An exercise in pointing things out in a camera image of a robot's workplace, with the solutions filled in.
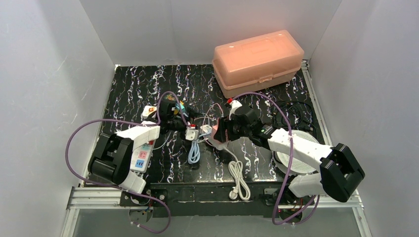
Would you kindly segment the long white power strip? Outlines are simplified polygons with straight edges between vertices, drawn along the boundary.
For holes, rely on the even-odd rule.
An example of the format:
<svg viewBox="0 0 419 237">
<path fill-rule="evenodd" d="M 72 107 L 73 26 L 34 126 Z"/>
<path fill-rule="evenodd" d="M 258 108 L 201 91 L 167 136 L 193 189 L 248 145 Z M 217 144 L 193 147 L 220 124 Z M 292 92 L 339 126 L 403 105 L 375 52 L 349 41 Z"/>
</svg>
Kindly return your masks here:
<svg viewBox="0 0 419 237">
<path fill-rule="evenodd" d="M 136 173 L 145 173 L 153 153 L 153 145 L 145 143 L 141 146 L 135 147 L 132 152 L 130 170 Z"/>
</svg>

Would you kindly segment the pink translucent storage box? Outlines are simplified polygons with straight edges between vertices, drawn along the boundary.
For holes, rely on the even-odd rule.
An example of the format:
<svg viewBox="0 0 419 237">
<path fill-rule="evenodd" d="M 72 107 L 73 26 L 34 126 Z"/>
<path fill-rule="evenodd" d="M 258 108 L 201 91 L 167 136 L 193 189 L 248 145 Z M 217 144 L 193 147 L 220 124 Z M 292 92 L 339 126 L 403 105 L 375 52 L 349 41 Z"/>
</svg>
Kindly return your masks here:
<svg viewBox="0 0 419 237">
<path fill-rule="evenodd" d="M 304 50 L 286 30 L 214 49 L 212 65 L 225 98 L 290 81 L 301 68 Z"/>
</svg>

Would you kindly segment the pink power adapter plug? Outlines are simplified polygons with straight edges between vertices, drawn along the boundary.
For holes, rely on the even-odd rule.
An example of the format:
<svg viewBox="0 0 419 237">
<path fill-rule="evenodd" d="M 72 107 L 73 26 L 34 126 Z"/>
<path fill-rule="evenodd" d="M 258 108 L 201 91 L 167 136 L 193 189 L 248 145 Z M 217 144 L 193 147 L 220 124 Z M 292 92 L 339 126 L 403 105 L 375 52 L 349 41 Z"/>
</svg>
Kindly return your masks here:
<svg viewBox="0 0 419 237">
<path fill-rule="evenodd" d="M 213 125 L 211 127 L 211 134 L 209 141 L 215 146 L 219 147 L 225 145 L 227 142 L 226 128 L 224 125 Z"/>
</svg>

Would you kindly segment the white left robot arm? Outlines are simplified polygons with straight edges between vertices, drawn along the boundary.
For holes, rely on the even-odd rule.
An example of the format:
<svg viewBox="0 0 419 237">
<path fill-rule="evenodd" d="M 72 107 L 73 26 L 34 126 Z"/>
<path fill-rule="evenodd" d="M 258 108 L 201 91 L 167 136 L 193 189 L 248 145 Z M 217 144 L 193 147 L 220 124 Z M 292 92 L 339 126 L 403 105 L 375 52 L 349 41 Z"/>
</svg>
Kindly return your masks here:
<svg viewBox="0 0 419 237">
<path fill-rule="evenodd" d="M 159 107 L 145 106 L 139 126 L 113 134 L 102 133 L 88 163 L 90 174 L 137 194 L 146 182 L 146 171 L 155 141 L 169 131 L 185 133 L 192 113 L 183 104 L 163 99 Z"/>
</svg>

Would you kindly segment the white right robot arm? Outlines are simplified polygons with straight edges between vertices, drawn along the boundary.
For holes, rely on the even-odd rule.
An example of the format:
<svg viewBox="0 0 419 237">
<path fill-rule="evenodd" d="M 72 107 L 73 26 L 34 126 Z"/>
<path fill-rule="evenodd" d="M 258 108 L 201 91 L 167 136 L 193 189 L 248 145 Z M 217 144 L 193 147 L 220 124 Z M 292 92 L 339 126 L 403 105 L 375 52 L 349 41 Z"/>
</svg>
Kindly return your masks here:
<svg viewBox="0 0 419 237">
<path fill-rule="evenodd" d="M 225 143 L 241 137 L 249 138 L 256 146 L 273 152 L 288 154 L 316 170 L 309 175 L 298 175 L 284 180 L 287 196 L 328 195 L 339 202 L 347 202 L 365 178 L 365 172 L 351 149 L 339 143 L 327 146 L 291 136 L 283 128 L 263 123 L 249 106 L 235 106 L 228 116 L 218 119 L 215 140 Z"/>
</svg>

